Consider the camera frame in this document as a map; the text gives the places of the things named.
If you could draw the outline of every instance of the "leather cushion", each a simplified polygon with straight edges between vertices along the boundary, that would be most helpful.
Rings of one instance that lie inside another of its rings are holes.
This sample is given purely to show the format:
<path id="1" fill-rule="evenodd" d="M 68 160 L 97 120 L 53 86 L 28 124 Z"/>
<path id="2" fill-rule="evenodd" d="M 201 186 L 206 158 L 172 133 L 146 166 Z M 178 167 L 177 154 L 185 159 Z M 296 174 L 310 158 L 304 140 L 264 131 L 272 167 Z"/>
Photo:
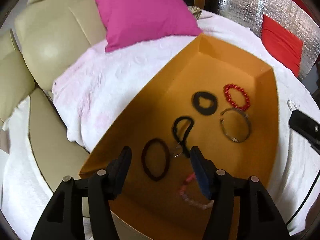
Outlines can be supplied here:
<path id="1" fill-rule="evenodd" d="M 35 88 L 35 82 L 9 30 L 0 37 L 0 125 Z"/>
<path id="2" fill-rule="evenodd" d="M 30 143 L 38 167 L 52 191 L 66 175 L 79 179 L 78 172 L 89 154 L 67 139 L 67 129 L 45 94 L 35 89 L 30 95 Z M 87 198 L 83 215 L 89 217 Z"/>
<path id="3" fill-rule="evenodd" d="M 15 27 L 22 54 L 44 90 L 106 35 L 94 0 L 43 0 L 27 6 Z"/>

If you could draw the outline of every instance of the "red beaded bracelet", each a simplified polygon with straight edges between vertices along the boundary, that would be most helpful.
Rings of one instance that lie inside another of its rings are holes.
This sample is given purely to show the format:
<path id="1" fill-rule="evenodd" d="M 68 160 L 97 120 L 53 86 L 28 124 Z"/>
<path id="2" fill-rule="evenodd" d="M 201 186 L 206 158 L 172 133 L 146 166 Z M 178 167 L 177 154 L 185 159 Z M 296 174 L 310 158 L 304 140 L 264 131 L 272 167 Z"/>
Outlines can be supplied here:
<path id="1" fill-rule="evenodd" d="M 200 209 L 207 209 L 212 208 L 214 200 L 210 201 L 208 204 L 201 204 L 198 201 L 194 201 L 193 199 L 189 198 L 186 194 L 187 185 L 196 179 L 196 175 L 194 173 L 190 174 L 184 181 L 183 185 L 181 186 L 179 190 L 179 195 L 183 198 L 185 202 L 188 202 L 189 205 L 195 206 Z"/>
<path id="2" fill-rule="evenodd" d="M 234 89 L 240 91 L 240 92 L 243 94 L 243 96 L 245 97 L 245 105 L 244 105 L 244 106 L 238 106 L 238 105 L 236 104 L 236 102 L 231 99 L 231 95 L 229 94 L 229 89 L 230 89 L 230 88 L 234 88 Z M 237 85 L 235 85 L 235 84 L 227 84 L 227 85 L 224 86 L 223 92 L 224 92 L 224 95 L 225 95 L 225 97 L 226 97 L 226 100 L 227 100 L 233 107 L 238 108 L 238 109 L 240 109 L 240 110 L 242 110 L 242 111 L 244 111 L 244 112 L 247 111 L 248 108 L 250 107 L 250 98 L 249 98 L 248 94 L 244 91 L 243 88 L 241 88 L 241 87 L 239 87 L 239 86 L 237 86 Z"/>

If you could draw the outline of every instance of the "pink pillow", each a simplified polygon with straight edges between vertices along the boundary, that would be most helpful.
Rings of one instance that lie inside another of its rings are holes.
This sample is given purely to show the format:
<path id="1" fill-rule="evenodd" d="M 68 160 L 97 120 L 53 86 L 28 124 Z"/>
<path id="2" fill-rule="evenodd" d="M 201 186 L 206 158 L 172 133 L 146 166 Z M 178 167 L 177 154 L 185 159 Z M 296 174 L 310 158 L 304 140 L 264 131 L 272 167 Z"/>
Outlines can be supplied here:
<path id="1" fill-rule="evenodd" d="M 106 52 L 164 36 L 201 33 L 183 0 L 95 1 L 107 28 Z"/>

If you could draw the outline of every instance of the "white blanket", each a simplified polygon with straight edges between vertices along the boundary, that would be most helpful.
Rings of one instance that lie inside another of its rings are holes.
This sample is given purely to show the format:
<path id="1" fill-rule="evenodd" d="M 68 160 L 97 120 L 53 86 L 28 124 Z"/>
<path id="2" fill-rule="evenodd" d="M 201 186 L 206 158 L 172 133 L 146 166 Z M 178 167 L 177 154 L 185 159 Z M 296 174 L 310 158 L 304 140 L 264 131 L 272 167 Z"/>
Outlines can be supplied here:
<path id="1" fill-rule="evenodd" d="M 37 166 L 29 141 L 30 97 L 15 108 L 4 123 L 9 130 L 10 155 L 4 168 L 1 210 L 21 240 L 30 240 L 52 196 Z M 86 239 L 92 236 L 90 219 L 84 218 Z"/>
<path id="2" fill-rule="evenodd" d="M 248 28 L 221 16 L 203 11 L 199 27 L 234 44 L 273 67 L 279 100 L 279 147 L 268 191 L 285 222 L 297 210 L 317 171 L 320 157 L 308 142 L 290 133 L 291 111 L 287 100 L 320 122 L 320 111 L 310 93 L 264 48 L 261 39 Z M 140 42 L 104 53 L 106 41 L 88 49 L 53 84 L 54 104 L 68 128 L 68 139 L 92 151 L 100 138 L 148 81 L 194 37 L 170 36 Z M 318 182 L 296 218 L 288 226 L 290 234 L 305 228 L 307 212 L 320 192 Z"/>

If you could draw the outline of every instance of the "bolt head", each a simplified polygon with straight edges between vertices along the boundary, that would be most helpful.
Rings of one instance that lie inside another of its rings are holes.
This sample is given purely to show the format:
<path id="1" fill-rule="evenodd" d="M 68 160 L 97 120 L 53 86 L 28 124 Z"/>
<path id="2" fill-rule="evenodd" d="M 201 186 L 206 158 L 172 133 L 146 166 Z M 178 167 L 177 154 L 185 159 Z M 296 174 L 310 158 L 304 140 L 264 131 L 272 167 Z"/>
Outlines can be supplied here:
<path id="1" fill-rule="evenodd" d="M 253 182 L 258 182 L 259 181 L 259 178 L 257 176 L 251 176 L 251 181 Z"/>
<path id="2" fill-rule="evenodd" d="M 97 172 L 97 174 L 99 175 L 99 176 L 103 176 L 103 175 L 105 175 L 107 172 L 106 172 L 106 170 L 98 170 L 98 172 Z"/>
<path id="3" fill-rule="evenodd" d="M 68 182 L 69 180 L 71 180 L 71 176 L 70 175 L 64 176 L 62 180 L 64 182 Z"/>
<path id="4" fill-rule="evenodd" d="M 219 169 L 219 170 L 217 170 L 217 174 L 220 175 L 220 176 L 223 176 L 223 175 L 226 174 L 226 172 L 224 170 L 222 170 L 222 169 Z"/>

